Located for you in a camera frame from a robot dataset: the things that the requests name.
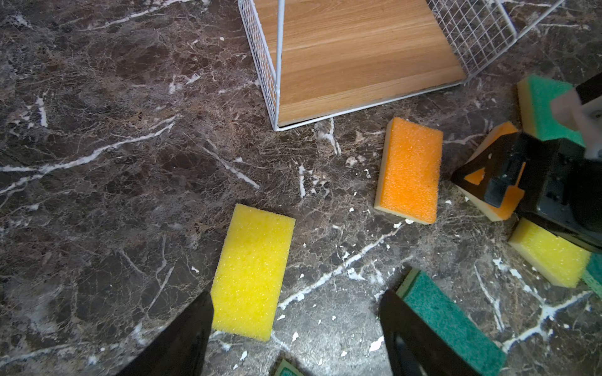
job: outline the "wire basket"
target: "wire basket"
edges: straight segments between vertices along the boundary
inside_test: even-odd
[[[452,51],[458,58],[466,80],[454,84],[440,85],[411,94],[371,103],[326,116],[316,117],[284,127],[278,126],[280,105],[280,78],[282,65],[282,40],[284,30],[285,0],[278,0],[278,41],[276,48],[276,68],[272,62],[259,15],[253,0],[238,0],[244,30],[259,76],[261,90],[267,105],[270,122],[274,131],[286,131],[302,125],[315,123],[334,116],[347,114],[373,106],[382,105],[455,85],[464,84],[505,53],[529,30],[555,10],[564,0],[550,5],[535,21],[520,32],[510,19],[500,0],[427,0],[430,9],[447,38]]]

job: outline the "dark brown marble surface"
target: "dark brown marble surface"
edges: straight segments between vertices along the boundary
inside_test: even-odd
[[[519,25],[543,9],[506,5]],[[115,374],[210,287],[236,203],[297,219],[292,300],[267,343],[215,334],[204,375],[283,357],[390,374],[369,349],[408,265],[509,350],[502,375],[601,374],[600,299],[547,283],[506,244],[514,221],[448,181],[488,129],[520,123],[524,75],[602,70],[601,5],[568,0],[465,86],[276,133],[234,0],[0,0],[0,374]],[[393,116],[445,133],[434,225],[372,208]]]

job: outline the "green sponge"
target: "green sponge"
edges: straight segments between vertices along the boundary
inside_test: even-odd
[[[412,269],[397,295],[476,372],[483,376],[500,372],[506,354],[424,272]]]
[[[602,254],[592,253],[588,267],[581,279],[602,298]]]
[[[530,75],[517,85],[523,130],[542,141],[568,138],[585,146],[581,133],[572,131],[554,119],[552,99],[573,88],[568,82]]]
[[[303,376],[303,374],[286,360],[282,359],[274,376]]]

